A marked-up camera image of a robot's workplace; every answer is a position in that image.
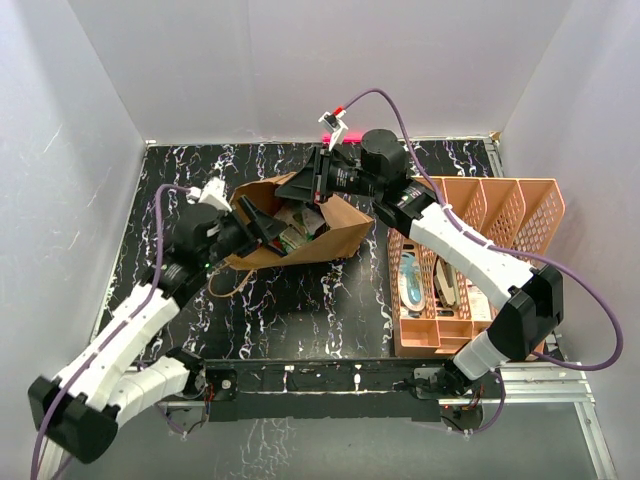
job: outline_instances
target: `white wall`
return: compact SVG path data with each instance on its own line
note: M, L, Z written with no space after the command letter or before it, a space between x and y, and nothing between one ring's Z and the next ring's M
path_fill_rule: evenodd
M568 0L70 0L131 118L160 143L310 140L358 91L415 135L502 130ZM397 130L380 99L351 126Z
M66 1L0 11L0 476L27 478L27 388L89 339L144 143Z
M509 175L558 179L567 212L550 255L583 273L621 317L621 360L589 380L623 479L638 478L639 112L640 4L577 1L509 120L501 148ZM572 358L607 358L613 332L604 314L573 284L565 307L564 344Z

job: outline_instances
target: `marble pattern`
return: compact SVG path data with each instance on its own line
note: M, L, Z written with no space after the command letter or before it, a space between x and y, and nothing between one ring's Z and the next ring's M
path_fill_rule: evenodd
M165 146L150 148L109 289L102 325L131 292L155 249L153 195L162 183L202 186L222 177L230 196L237 186L299 169L311 144ZM432 175L489 176L482 140L415 143ZM357 146L350 147L354 154ZM374 216L366 198L345 197ZM165 229L187 206L181 194L163 200ZM168 325L143 354L155 359L181 345L203 358L386 357L392 354L391 310L386 254L387 227L375 222L350 259L262 269L231 298L206 290ZM215 289L226 292L244 273L225 271Z

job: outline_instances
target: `pink object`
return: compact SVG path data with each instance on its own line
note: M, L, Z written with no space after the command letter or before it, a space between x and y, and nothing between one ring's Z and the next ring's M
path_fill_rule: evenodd
M322 136L322 143L329 143L329 141L331 140L331 135L329 135L328 133L325 133ZM346 137L344 137L344 140L342 140L342 143L360 143L362 141L362 134L361 133L348 133Z

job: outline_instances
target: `black marble table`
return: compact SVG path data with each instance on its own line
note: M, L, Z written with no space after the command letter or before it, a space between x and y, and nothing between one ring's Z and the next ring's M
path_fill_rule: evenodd
M102 325L130 294L155 254L154 194L163 183L203 186L220 176L229 196L246 182L298 170L312 144L244 144L151 147L129 216ZM491 176L483 140L415 143L432 175ZM351 146L357 154L357 146ZM348 200L374 217L370 201ZM182 194L163 199L165 229L187 206ZM375 358L392 352L387 266L387 227L376 221L357 254L329 263L261 269L231 298L204 289L169 324L144 354L153 360L183 346L205 359ZM244 272L216 278L230 291Z

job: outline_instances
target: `brown paper bag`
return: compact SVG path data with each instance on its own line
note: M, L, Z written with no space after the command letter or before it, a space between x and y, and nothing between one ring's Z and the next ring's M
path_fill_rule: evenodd
M275 215L284 203L283 199L275 197L276 188L294 174L295 172L292 172L279 177L245 183L233 192L231 204L243 216L242 210L238 208L237 199L246 195L256 207L269 215ZM355 255L360 243L369 232L373 219L335 195L329 198L326 203L321 204L320 210L329 230L287 256L280 257L276 253L260 247L244 258L230 255L226 259L227 262L236 270L251 270L301 263L328 262Z

